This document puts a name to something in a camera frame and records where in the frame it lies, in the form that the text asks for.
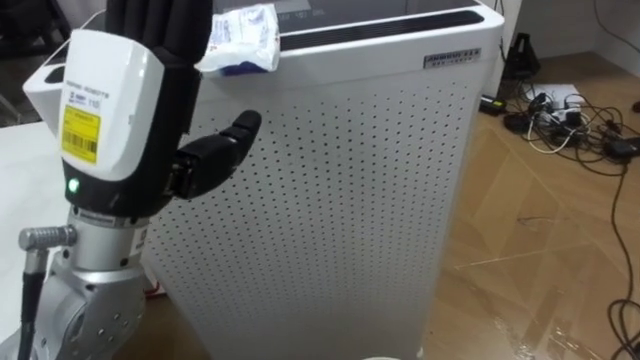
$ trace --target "product label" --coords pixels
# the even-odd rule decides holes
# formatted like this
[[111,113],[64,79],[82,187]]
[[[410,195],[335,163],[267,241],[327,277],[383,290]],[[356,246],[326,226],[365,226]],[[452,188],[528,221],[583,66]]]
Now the product label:
[[91,164],[98,160],[100,117],[73,106],[64,109],[62,150]]

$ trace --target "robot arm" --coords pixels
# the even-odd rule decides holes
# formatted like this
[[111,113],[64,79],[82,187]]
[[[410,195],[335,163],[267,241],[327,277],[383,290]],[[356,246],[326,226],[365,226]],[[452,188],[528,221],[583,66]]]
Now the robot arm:
[[106,33],[73,32],[57,114],[69,221],[21,233],[22,330],[0,359],[111,358],[142,318],[149,218],[173,197],[213,190],[246,157],[261,124],[254,111],[178,149],[212,11],[202,0],[109,0]]

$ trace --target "black robotic fingers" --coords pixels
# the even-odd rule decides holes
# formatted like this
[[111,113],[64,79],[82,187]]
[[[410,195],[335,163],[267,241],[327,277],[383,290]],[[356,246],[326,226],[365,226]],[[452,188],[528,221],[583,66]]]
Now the black robotic fingers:
[[109,0],[106,30],[197,63],[211,33],[211,0]]

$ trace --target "plastic bag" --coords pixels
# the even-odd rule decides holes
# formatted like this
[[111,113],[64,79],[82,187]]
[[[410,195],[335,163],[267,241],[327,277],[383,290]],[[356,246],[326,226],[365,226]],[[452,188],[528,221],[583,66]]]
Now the plastic bag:
[[196,65],[222,76],[272,72],[280,60],[278,15],[273,4],[213,16],[207,51]]

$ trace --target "white table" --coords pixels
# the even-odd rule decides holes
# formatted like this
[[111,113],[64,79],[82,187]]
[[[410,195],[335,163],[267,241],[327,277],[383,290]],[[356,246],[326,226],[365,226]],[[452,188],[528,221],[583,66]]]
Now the white table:
[[20,324],[25,253],[18,247],[21,229],[62,225],[69,204],[64,198],[62,162],[44,123],[0,129],[0,341]]

